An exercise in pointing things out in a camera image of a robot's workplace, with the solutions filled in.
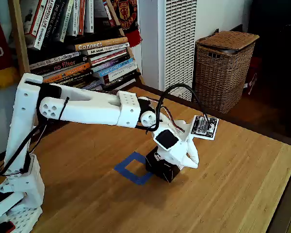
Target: basket lid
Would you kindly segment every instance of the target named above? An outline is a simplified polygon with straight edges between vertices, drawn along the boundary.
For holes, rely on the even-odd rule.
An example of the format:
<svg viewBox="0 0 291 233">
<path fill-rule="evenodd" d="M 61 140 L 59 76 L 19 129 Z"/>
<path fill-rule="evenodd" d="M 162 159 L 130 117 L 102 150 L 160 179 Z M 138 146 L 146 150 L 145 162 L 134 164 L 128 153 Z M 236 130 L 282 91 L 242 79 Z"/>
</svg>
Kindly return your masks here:
<svg viewBox="0 0 291 233">
<path fill-rule="evenodd" d="M 200 40 L 198 43 L 200 45 L 238 51 L 252 44 L 257 39 L 259 39 L 258 35 L 250 33 L 222 31 L 204 40 Z"/>
</svg>

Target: black box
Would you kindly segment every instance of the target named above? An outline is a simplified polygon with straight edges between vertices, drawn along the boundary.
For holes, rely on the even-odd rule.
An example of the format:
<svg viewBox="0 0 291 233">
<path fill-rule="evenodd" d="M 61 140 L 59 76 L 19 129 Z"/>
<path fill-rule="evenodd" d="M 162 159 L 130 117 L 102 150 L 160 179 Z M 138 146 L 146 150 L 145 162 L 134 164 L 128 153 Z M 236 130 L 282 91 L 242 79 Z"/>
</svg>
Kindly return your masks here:
<svg viewBox="0 0 291 233">
<path fill-rule="evenodd" d="M 164 159 L 160 159 L 157 154 L 158 147 L 154 148 L 145 158 L 145 168 L 147 171 L 152 172 L 158 177 L 167 182 L 171 182 L 176 175 L 180 172 L 177 165 L 171 164 Z"/>
</svg>

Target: blue tape square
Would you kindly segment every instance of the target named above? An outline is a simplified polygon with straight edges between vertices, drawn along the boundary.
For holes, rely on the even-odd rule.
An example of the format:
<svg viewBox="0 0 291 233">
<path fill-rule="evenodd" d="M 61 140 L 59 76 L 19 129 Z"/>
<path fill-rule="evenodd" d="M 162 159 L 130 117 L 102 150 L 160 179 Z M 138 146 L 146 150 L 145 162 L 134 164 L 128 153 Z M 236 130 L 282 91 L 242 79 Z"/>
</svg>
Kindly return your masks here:
<svg viewBox="0 0 291 233">
<path fill-rule="evenodd" d="M 148 172 L 146 175 L 139 177 L 135 175 L 134 173 L 128 171 L 126 167 L 128 164 L 130 164 L 133 160 L 137 160 L 138 162 L 142 164 L 146 164 L 146 158 L 142 156 L 141 154 L 134 152 L 130 156 L 128 156 L 125 160 L 123 160 L 121 163 L 115 166 L 115 170 L 120 173 L 125 178 L 131 180 L 132 182 L 138 184 L 138 185 L 144 185 L 153 175 L 153 173 Z"/>
</svg>

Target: wicker basket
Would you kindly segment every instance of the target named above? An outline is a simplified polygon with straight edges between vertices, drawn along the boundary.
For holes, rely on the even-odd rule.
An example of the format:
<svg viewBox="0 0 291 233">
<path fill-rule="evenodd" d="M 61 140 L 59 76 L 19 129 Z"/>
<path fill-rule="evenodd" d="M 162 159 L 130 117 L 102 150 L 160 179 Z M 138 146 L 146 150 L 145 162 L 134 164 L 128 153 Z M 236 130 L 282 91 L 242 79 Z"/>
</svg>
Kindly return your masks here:
<svg viewBox="0 0 291 233">
<path fill-rule="evenodd" d="M 227 113 L 237 104 L 258 37 L 220 32 L 197 41 L 195 90 L 205 106 Z"/>
</svg>

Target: white radiator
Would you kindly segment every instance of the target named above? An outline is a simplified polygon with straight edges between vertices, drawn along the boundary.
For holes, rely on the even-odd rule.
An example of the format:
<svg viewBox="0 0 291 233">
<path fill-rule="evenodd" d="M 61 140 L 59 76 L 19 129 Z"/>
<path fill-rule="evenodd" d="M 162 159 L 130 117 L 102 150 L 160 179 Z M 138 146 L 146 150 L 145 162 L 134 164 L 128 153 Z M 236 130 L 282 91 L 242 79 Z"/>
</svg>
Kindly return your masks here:
<svg viewBox="0 0 291 233">
<path fill-rule="evenodd" d="M 165 90 L 192 86 L 197 0 L 139 0 L 142 71 L 145 83 Z M 173 91 L 191 100 L 188 91 Z"/>
</svg>

